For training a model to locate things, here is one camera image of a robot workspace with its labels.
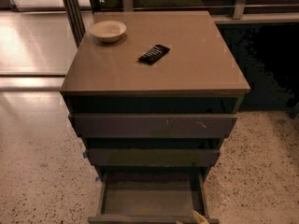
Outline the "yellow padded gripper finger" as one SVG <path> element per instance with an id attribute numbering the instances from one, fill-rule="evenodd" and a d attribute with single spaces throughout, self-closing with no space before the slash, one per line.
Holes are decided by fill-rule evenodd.
<path id="1" fill-rule="evenodd" d="M 209 224 L 207 219 L 196 211 L 192 211 L 193 218 L 197 224 Z"/>

